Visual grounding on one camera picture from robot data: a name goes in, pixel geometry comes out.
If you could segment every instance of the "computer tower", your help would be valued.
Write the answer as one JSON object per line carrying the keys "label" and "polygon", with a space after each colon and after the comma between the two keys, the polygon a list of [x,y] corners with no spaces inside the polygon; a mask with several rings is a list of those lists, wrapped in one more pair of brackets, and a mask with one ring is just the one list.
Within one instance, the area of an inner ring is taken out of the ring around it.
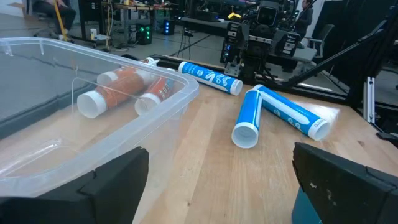
{"label": "computer tower", "polygon": [[138,41],[138,44],[147,45],[152,43],[152,26],[150,24],[137,24],[136,30],[136,41]]}
{"label": "computer tower", "polygon": [[164,35],[173,35],[174,34],[175,21],[164,20],[163,21],[163,32]]}

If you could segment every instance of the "wooden tabletop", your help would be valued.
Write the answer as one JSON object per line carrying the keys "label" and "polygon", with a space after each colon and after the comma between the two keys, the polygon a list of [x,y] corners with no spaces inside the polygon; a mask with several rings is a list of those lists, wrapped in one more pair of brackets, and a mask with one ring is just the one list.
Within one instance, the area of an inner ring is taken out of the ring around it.
{"label": "wooden tabletop", "polygon": [[143,223],[291,223],[299,189],[292,168],[294,142],[305,142],[352,161],[398,175],[398,149],[350,107],[281,93],[332,122],[329,136],[313,141],[262,110],[257,146],[241,149],[231,132],[239,96],[201,85],[180,127],[167,190]]}

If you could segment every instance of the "chair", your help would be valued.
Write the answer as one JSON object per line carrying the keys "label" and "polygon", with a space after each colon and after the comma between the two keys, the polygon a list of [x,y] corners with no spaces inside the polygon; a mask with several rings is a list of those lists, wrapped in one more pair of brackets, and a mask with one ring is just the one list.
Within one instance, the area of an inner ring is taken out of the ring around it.
{"label": "chair", "polygon": [[37,16],[39,21],[46,22],[47,27],[39,29],[37,32],[33,34],[33,36],[37,37],[41,33],[47,32],[50,37],[57,38],[58,35],[54,32],[54,30],[50,26],[51,24],[53,24],[54,19],[52,17],[49,17],[46,13],[35,12],[34,14],[35,16]]}
{"label": "chair", "polygon": [[326,24],[316,39],[308,38],[308,47],[317,50],[317,54],[314,58],[323,58],[323,47],[325,46],[325,40],[334,26],[335,25],[333,24]]}
{"label": "chair", "polygon": [[[304,37],[308,39],[307,47],[317,50],[314,58],[323,58],[323,48],[325,46],[325,40],[328,37],[330,31],[334,28],[334,26],[335,25],[333,24],[326,24],[316,39],[313,39],[311,37]],[[304,63],[301,68],[301,72],[306,72],[309,69],[313,68],[315,65],[316,64],[314,62]]]}

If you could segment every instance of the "white tube cap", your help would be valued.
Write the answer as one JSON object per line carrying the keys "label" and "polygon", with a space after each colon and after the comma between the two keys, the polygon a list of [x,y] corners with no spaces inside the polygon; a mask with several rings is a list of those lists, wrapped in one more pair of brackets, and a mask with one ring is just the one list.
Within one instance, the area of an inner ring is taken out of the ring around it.
{"label": "white tube cap", "polygon": [[118,79],[118,75],[114,72],[104,72],[97,76],[97,83],[100,85],[108,85]]}
{"label": "white tube cap", "polygon": [[330,123],[320,118],[312,124],[308,130],[308,136],[316,141],[319,141],[329,134],[330,129]]}
{"label": "white tube cap", "polygon": [[140,116],[160,104],[162,101],[153,93],[144,93],[134,104],[136,113]]}
{"label": "white tube cap", "polygon": [[235,125],[232,131],[232,141],[238,147],[249,149],[254,147],[259,140],[259,131],[248,122],[241,122]]}
{"label": "white tube cap", "polygon": [[153,58],[151,58],[151,57],[147,57],[146,58],[147,60],[148,60],[148,65],[157,65],[157,62],[159,62],[159,60],[155,60],[155,59],[153,59]]}
{"label": "white tube cap", "polygon": [[181,62],[180,66],[178,66],[178,72],[182,73],[182,68],[187,62]]}
{"label": "white tube cap", "polygon": [[241,80],[235,79],[231,86],[231,94],[234,96],[238,96],[242,91],[243,82]]}
{"label": "white tube cap", "polygon": [[106,111],[106,101],[97,91],[88,91],[77,97],[77,108],[87,118],[96,118]]}

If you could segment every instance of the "person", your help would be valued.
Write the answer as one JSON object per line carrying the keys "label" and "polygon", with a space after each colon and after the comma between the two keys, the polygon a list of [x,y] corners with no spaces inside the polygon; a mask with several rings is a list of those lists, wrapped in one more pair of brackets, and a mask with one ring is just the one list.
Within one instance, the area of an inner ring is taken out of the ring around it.
{"label": "person", "polygon": [[299,19],[295,24],[294,31],[300,35],[301,39],[305,37],[305,34],[307,33],[307,28],[312,23],[313,9],[312,6],[310,6],[312,1],[313,0],[303,0],[302,4],[303,11],[300,13],[298,17]]}
{"label": "person", "polygon": [[76,16],[76,11],[68,7],[64,0],[24,0],[24,5],[27,14],[44,13],[54,19],[55,27],[57,28],[57,33],[59,38],[63,39],[60,23],[58,21],[57,13],[55,12],[54,4],[57,3],[60,16],[63,19],[63,28],[67,34],[72,27],[73,20]]}

